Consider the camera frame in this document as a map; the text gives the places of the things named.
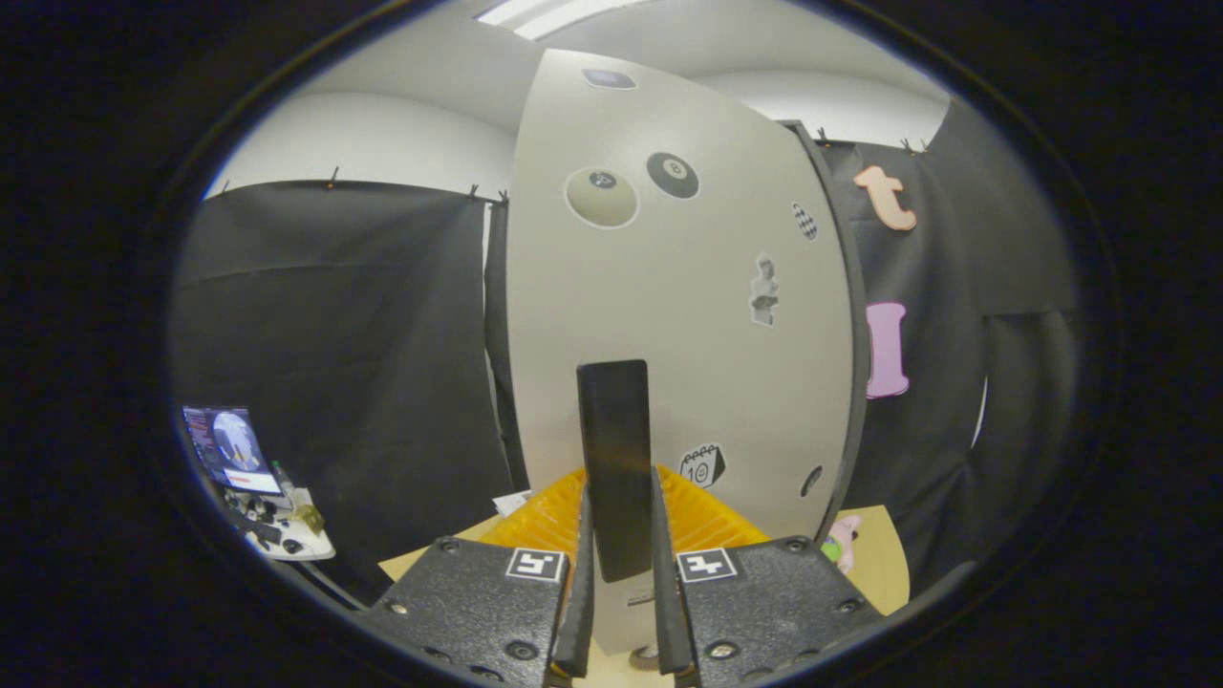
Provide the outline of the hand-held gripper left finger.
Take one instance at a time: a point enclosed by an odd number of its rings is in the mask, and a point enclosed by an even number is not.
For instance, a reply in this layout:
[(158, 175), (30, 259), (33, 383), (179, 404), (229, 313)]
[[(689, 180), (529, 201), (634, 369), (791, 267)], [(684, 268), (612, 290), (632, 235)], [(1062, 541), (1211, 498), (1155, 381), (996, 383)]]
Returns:
[(424, 547), (362, 626), (454, 683), (569, 687), (589, 666), (592, 525), (572, 470), (484, 535)]

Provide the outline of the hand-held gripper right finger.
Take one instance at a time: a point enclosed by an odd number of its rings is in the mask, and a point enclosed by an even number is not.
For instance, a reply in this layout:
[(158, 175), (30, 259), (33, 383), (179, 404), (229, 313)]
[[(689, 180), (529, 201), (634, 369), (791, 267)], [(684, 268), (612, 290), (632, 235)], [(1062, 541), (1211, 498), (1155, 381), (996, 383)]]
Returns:
[(678, 551), (652, 474), (656, 643), (678, 687), (834, 686), (882, 615), (808, 536)]

